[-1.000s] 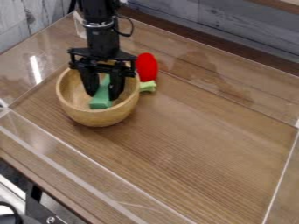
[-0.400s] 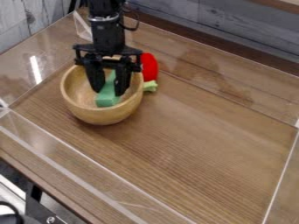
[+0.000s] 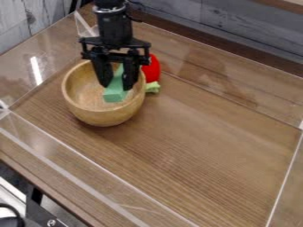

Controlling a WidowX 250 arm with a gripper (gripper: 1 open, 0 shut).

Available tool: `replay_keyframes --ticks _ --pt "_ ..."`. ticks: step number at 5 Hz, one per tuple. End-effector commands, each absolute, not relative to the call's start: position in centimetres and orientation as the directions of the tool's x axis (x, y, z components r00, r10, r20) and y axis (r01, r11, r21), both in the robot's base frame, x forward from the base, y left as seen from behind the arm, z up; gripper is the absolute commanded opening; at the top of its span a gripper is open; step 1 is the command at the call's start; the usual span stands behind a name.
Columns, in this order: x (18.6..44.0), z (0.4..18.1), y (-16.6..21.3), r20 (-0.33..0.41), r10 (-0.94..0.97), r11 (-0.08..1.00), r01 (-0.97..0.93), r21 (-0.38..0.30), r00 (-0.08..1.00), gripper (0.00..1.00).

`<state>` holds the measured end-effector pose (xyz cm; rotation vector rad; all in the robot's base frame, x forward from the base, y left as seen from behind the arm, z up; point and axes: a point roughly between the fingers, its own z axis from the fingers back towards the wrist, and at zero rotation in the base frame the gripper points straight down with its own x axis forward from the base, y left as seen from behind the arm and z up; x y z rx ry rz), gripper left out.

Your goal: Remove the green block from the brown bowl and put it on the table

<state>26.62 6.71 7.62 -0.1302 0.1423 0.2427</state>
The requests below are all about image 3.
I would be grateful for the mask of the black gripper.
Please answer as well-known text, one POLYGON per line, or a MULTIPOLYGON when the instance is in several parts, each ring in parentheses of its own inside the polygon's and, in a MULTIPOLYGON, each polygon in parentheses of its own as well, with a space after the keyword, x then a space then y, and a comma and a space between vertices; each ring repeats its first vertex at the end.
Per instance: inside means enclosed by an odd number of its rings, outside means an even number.
POLYGON ((125 8, 95 8, 99 33, 81 37, 81 56, 92 60, 100 85, 107 88, 113 78, 111 61, 123 61, 123 89, 131 90, 139 80, 140 65, 151 64, 151 44, 133 37, 133 18, 125 8))

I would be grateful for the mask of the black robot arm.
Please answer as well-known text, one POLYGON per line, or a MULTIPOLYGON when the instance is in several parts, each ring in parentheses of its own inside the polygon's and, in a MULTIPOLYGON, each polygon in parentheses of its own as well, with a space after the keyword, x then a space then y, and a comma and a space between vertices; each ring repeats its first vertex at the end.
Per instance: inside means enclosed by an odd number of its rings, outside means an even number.
POLYGON ((112 63, 123 64, 121 84, 131 90, 139 81, 140 66, 151 64, 152 44, 135 38, 128 0, 93 0, 99 35, 80 37, 81 58, 92 63, 100 85, 107 88, 113 79, 112 63))

